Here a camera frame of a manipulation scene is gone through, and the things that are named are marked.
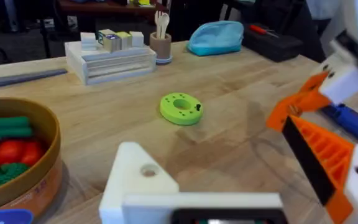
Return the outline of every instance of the orange gripper pad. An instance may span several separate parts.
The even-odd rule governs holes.
[[[324,205],[327,212],[334,223],[343,223],[353,211],[352,204],[344,195],[344,185],[354,145],[340,136],[301,118],[290,116],[290,119],[298,128],[334,185],[335,192]]]
[[[331,101],[318,91],[327,75],[328,72],[313,75],[298,93],[278,102],[268,117],[266,125],[281,132],[288,115],[300,116],[304,111],[315,111],[329,105]]]

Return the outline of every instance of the red toy tomato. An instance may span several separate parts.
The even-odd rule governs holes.
[[[43,156],[44,151],[41,148],[41,145],[37,141],[27,142],[25,144],[24,153],[21,159],[21,163],[24,163],[27,166],[32,166],[38,162]]]
[[[21,140],[7,140],[0,144],[0,165],[19,162],[25,148]]]

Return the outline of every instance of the green ring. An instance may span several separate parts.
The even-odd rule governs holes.
[[[203,116],[203,106],[190,95],[171,93],[161,99],[160,112],[165,119],[174,124],[192,125]]]

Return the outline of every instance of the wooden tabletop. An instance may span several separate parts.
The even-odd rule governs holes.
[[[318,64],[274,63],[247,49],[197,57],[172,44],[173,62],[143,77],[83,86],[73,73],[0,88],[57,115],[65,175],[41,223],[100,223],[98,205],[118,145],[136,141],[183,192],[279,192],[290,223],[329,223],[280,133],[265,127],[274,104],[296,92]],[[0,75],[65,67],[65,58],[0,65]],[[162,118],[162,96],[184,92],[204,106],[200,123]],[[358,111],[358,94],[348,103]],[[304,117],[341,133],[318,113]]]
[[[114,13],[136,13],[136,14],[150,14],[156,10],[168,11],[166,7],[160,3],[155,3],[155,7],[139,7],[134,4],[122,6],[113,0],[106,0],[104,2],[86,2],[77,3],[72,0],[58,0],[62,11],[65,14],[114,14]]]

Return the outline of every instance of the black case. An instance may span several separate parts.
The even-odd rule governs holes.
[[[180,208],[173,211],[171,224],[194,224],[197,220],[263,220],[268,224],[288,224],[277,208]]]
[[[248,26],[244,26],[243,46],[274,62],[294,58],[302,51],[303,43],[295,37],[276,34],[279,36],[279,38],[276,38],[268,34],[258,34],[250,30]]]

